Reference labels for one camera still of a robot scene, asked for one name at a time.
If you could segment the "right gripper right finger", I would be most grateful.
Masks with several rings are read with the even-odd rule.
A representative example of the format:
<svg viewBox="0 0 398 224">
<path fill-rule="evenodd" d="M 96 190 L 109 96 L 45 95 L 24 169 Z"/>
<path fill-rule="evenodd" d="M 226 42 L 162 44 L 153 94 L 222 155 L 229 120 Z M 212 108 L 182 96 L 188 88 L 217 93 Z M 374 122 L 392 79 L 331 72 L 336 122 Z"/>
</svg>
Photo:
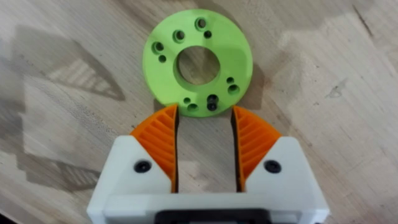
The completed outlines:
<svg viewBox="0 0 398 224">
<path fill-rule="evenodd" d="M 240 106 L 231 125 L 237 191 L 271 222 L 324 222 L 330 208 L 300 143 Z"/>
</svg>

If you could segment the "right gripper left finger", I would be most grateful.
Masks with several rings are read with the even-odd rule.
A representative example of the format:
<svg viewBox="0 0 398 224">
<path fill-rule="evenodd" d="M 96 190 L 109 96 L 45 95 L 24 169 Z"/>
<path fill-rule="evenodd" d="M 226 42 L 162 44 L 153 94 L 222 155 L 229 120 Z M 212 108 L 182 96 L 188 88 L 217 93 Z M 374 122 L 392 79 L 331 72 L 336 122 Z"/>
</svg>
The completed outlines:
<svg viewBox="0 0 398 224">
<path fill-rule="evenodd" d="M 177 130 L 174 104 L 115 139 L 86 209 L 91 221 L 154 221 L 149 196 L 178 191 Z"/>
</svg>

